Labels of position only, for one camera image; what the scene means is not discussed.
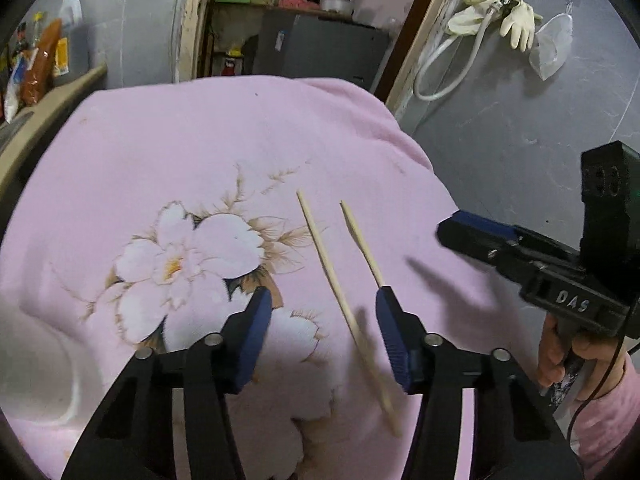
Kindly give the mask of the right hand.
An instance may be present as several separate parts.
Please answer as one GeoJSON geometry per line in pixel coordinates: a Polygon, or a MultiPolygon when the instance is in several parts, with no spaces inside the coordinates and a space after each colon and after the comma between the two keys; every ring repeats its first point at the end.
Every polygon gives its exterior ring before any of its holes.
{"type": "Polygon", "coordinates": [[[596,394],[596,399],[605,396],[615,389],[625,375],[626,352],[624,348],[616,351],[620,341],[615,338],[593,339],[576,335],[572,344],[563,342],[556,326],[558,319],[551,313],[546,314],[538,347],[537,380],[539,385],[549,388],[560,382],[565,376],[563,362],[568,350],[585,361],[594,361],[591,375],[585,380],[584,386],[576,399],[580,402],[587,400],[602,379],[607,370],[608,377],[596,394]]]}

